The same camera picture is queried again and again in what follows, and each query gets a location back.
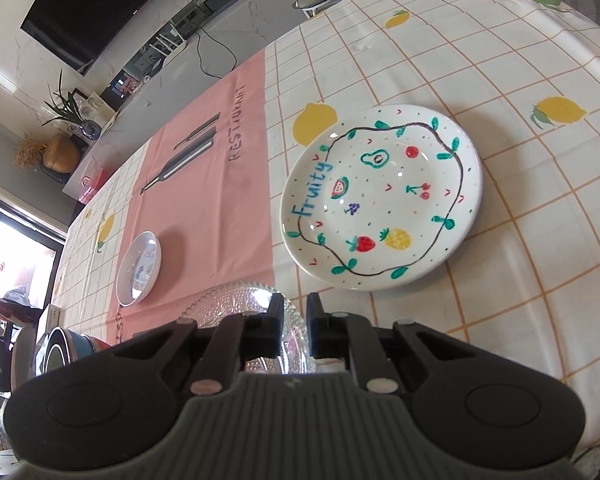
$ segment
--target ribbed rubber pad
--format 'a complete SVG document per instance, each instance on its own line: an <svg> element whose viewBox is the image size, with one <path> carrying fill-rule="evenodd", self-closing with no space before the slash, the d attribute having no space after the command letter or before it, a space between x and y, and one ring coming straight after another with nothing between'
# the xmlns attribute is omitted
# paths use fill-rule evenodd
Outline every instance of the ribbed rubber pad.
<svg viewBox="0 0 600 480"><path fill-rule="evenodd" d="M108 469L63 473L23 463L15 479L580 480L566 459L521 472L472 466L431 444L394 396L363 392L348 372L240 374L195 397L158 446Z"/></svg>

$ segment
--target painted pineapple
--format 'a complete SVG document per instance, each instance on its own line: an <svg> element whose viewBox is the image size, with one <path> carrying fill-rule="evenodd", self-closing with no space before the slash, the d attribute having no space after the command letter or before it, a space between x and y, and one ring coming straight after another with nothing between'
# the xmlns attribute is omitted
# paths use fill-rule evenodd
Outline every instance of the painted pineapple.
<svg viewBox="0 0 600 480"><path fill-rule="evenodd" d="M411 237L403 229L383 229L380 233L380 240L387 247L391 247L397 251L403 251L411 245Z"/></svg>

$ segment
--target black cable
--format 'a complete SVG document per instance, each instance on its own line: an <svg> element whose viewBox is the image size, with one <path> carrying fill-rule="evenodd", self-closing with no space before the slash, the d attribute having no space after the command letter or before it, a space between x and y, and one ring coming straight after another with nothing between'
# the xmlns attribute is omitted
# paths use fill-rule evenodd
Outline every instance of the black cable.
<svg viewBox="0 0 600 480"><path fill-rule="evenodd" d="M211 38L211 40L215 41L217 44L224 46L225 49L227 49L229 51L229 54L231 54L234 57L234 65L231 67L231 70L229 70L229 72L233 72L235 67L238 65L238 58L235 57L234 52L228 46L226 46L224 43L221 43L221 41L218 41L218 40L216 40L216 38L211 36L211 34L209 34L201 25L197 24L193 20L189 20L189 25L191 25L191 24L195 25L197 28L202 30L202 32L204 32L206 35L208 35L208 37ZM198 57L200 58L200 70L202 70L202 73L204 73L205 75L208 75L209 77L215 77L216 79L222 79L222 76L210 74L209 72L206 72L204 68L202 68L202 54L200 54L200 41L202 41L202 36L200 36L200 33L197 30L194 30L193 33L195 35L197 35L197 37L198 37L198 44L196 45L196 50L198 51Z"/></svg>

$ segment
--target black tv screen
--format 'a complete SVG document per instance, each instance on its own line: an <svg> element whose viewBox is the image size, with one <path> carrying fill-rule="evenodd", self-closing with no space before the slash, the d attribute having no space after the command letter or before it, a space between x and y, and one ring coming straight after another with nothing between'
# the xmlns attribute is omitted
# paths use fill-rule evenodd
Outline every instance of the black tv screen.
<svg viewBox="0 0 600 480"><path fill-rule="evenodd" d="M36 0L20 28L84 74L146 1Z"/></svg>

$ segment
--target hand-painted plate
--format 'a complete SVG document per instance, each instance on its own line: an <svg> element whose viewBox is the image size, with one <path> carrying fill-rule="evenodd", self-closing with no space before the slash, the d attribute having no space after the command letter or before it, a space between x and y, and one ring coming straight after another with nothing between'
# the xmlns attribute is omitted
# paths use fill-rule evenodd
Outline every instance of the hand-painted plate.
<svg viewBox="0 0 600 480"><path fill-rule="evenodd" d="M282 195L283 239L330 285L404 285L458 247L481 195L480 158L452 120L412 105L370 108L300 156Z"/></svg>

